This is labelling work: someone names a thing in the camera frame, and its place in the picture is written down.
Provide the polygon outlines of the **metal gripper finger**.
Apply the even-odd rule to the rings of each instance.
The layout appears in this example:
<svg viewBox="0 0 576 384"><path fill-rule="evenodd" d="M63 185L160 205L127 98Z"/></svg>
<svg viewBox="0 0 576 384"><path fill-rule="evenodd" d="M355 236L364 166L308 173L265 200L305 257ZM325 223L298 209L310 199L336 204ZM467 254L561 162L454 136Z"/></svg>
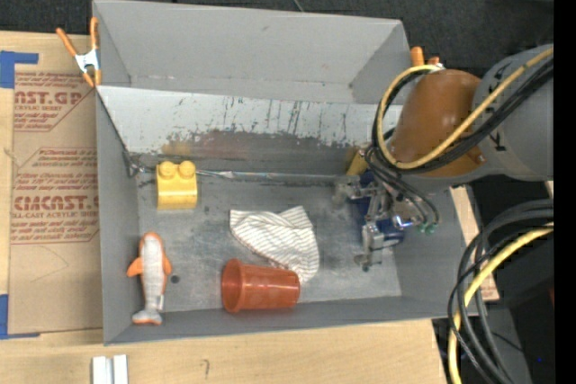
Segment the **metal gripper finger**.
<svg viewBox="0 0 576 384"><path fill-rule="evenodd" d="M401 232L394 227L381 230L375 223L364 224L361 231L363 252L354 261L364 272L383 262L384 253L401 243Z"/></svg>
<svg viewBox="0 0 576 384"><path fill-rule="evenodd" d="M377 194L373 184L363 187L360 183L336 183L333 188L333 207L342 208L347 202L356 205L369 203Z"/></svg>

